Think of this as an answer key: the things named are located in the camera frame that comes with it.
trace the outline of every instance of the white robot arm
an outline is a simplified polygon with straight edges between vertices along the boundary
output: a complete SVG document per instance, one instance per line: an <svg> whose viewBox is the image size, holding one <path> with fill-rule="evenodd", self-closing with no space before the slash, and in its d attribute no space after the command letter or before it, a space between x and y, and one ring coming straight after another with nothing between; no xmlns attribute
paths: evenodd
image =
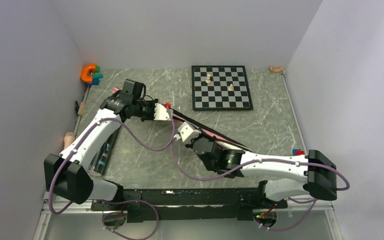
<svg viewBox="0 0 384 240"><path fill-rule="evenodd" d="M106 139L130 117L138 117L142 121L170 120L167 108L158 103L158 99L141 98L142 91L145 95L146 87L143 83L127 79L122 90L117 91L101 104L93 121L75 142L58 156L48 155L44 161L48 191L51 190L54 194L77 204L82 204L88 199L111 202L124 200L123 186L107 180L92 180L87 174L87 169ZM187 148L193 149L207 170L223 174L239 165L244 165L225 177L281 178L260 182L258 186L264 197L272 202L308 194L321 200L331 201L337 198L335 174L322 168L305 165L311 161L336 168L321 152L310 150L308 155L287 157L257 154L180 112L173 109L170 111L174 119L183 122L177 129L174 139L181 141ZM267 159L294 161L296 164L262 161ZM65 165L62 170L55 176L63 163Z"/></svg>

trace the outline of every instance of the purple cable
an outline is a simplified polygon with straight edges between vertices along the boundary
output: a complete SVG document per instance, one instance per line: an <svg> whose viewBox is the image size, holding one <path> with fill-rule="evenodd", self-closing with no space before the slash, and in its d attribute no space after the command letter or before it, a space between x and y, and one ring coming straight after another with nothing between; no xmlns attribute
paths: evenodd
<svg viewBox="0 0 384 240"><path fill-rule="evenodd" d="M291 200L294 203L297 203L297 204L309 204L309 203L314 202L314 200L316 200L315 198L313 198L313 199L310 199L310 200L298 201L298 200L295 200L295 199L293 199L291 197L288 197L288 199Z"/></svg>
<svg viewBox="0 0 384 240"><path fill-rule="evenodd" d="M141 202L141 203L144 203L144 204L147 204L148 206L150 206L152 208L152 210L154 211L155 213L155 216L156 216L156 223L155 223L155 227L154 229L152 230L152 232L146 236L146 237L143 237L143 238L131 238L131 237L128 237L128 236L125 236L121 233L119 233L118 231L114 231L113 229L111 229L110 227L108 226L105 226L105 218L108 217L108 216L111 216L111 215L123 215L121 212L110 212L110 213L107 213L105 214L103 217L102 217L102 225L105 229L107 229L108 231L124 238L124 239L127 239L127 240L146 240L146 239L149 239L152 235L155 234L155 232L157 231L158 229L158 226L160 225L160 217L158 216L158 212L157 212L157 209L149 202L147 201L144 201L144 200L139 200L139 199L136 199L136 200L127 200L127 201L120 201L120 202L111 202L111 201L107 201L107 200L99 200L103 203L106 203L106 204L128 204L128 203L134 203L134 202Z"/></svg>
<svg viewBox="0 0 384 240"><path fill-rule="evenodd" d="M312 204L311 206L309 207L309 209L304 213L304 215L297 221L295 222L294 225L292 226L289 226L289 227L285 227L285 228L271 228L271 227L266 227L266 226L263 226L261 225L262 228L268 230L268 231L273 231L273 232L283 232L283 231L289 231L291 229L294 229L296 226L300 225L302 222L304 222L304 220L309 216L311 210L313 209L314 205L316 204L316 199L311 201Z"/></svg>
<svg viewBox="0 0 384 240"><path fill-rule="evenodd" d="M220 175L216 175L216 176L211 176L211 177L206 177L206 178L198 178L198 177L195 177L195 176L191 176L189 174L187 174L183 169L182 167L180 167L178 161L176 161L176 156L175 154L173 153L173 148L172 148L172 144L170 145L169 147L170 149L170 153L171 153L171 156L172 156L172 159L173 159L173 162L174 164L176 165L176 167L179 169L179 171L185 175L186 177L192 179L192 180L196 180L196 181L210 181L210 180L215 180L215 179L219 179L219 178L222 178L238 169L241 169L242 167L246 166L246 165L250 165L250 164L254 164L254 163L259 163L259 162L277 162L277 163L284 163L284 164L292 164L292 165L295 165L295 161L288 161L288 160L282 160L282 159L277 159L277 158L266 158L266 159L261 159L261 160L251 160L251 161L248 161L248 162L245 162L245 163L242 163L234 168L232 168L231 170L227 171L227 172L224 172ZM344 190L347 190L350 188L350 182L345 178L344 175L342 175L340 172L338 172L335 168L333 167L330 167L330 166L326 166L326 165L323 165L323 164L320 164L320 163L312 163L312 162L300 162L299 163L300 165L304 165L304 166L314 166L314 167L320 167L320 168L324 168L324 169L327 169L327 170L330 170L332 171L333 173L335 173L336 175L338 175L344 182L345 182L345 187L341 187L341 188L337 188L336 190L338 191L344 191Z"/></svg>
<svg viewBox="0 0 384 240"><path fill-rule="evenodd" d="M170 153L171 153L171 156L172 156L172 159L173 159L173 162L175 163L176 167L179 169L179 171L185 175L186 177L192 179L192 180L196 180L196 181L211 181L211 180L215 180L215 179L219 179L219 178L222 178L228 174L231 174L233 173L234 171L246 166L246 165L250 165L250 164L254 164L254 163L258 163L259 161L258 160L252 160L252 161L248 161L246 163L242 163L241 165L237 165L236 167L230 169L229 171L227 172L224 172L220 175L216 175L216 176L210 176L210 177L206 177L206 178L198 178L198 177L195 177L195 176L191 176L189 175L188 173L185 172L185 170L182 169L182 167L180 167L179 163L176 161L176 157L175 157L175 154L173 153L173 148L172 148L172 144L170 145Z"/></svg>
<svg viewBox="0 0 384 240"><path fill-rule="evenodd" d="M162 148L158 148L158 149L153 149L153 148L150 148L149 146L145 145L145 143L143 143L141 140L139 140L139 138L137 138L135 136L135 134L132 132L132 130L124 123L122 122L120 119L118 118L113 118L113 117L106 117L106 118L102 118L99 120L99 122L104 122L104 121L115 121L117 123L119 123L123 128L125 128L128 133L134 138L134 140L136 140L136 142L138 142L142 147L148 149L148 150L151 150L151 151L162 151L164 149L166 149L168 146L171 146L171 143L173 142L173 139L174 139L174 136L175 136L175 133L176 133L176 126L175 126L175 120L173 119L173 116L172 116L172 112L170 111L170 108L169 107L166 107L167 109L167 113L170 117L170 121L171 121L171 126L172 126L172 134L171 134L171 138L170 138L170 141L165 145L163 146ZM80 138L80 140L78 141L78 143L74 146L73 149L78 149L82 143L86 140L86 138L91 134L91 132L97 127L97 123L95 122L95 124L93 124L85 133L84 135ZM60 211L55 211L54 209L54 205L53 205L53 202L52 202L52 198L53 198L53 194L54 194L54 188L55 188L55 183L57 182L57 178L58 176L60 175L61 171L63 170L64 166L66 165L66 163L73 157L74 155L74 152L73 151L70 151L70 153L67 155L67 157L64 159L64 161L62 161L61 165L58 167L58 169L56 170L55 174L53 175L53 178L52 178L52 181L50 183L50 186L49 186L49 196L48 196L48 205L49 205L49 210L52 214L54 215L59 215L61 214L62 212L64 212L73 202L70 201L66 206L64 206Z"/></svg>

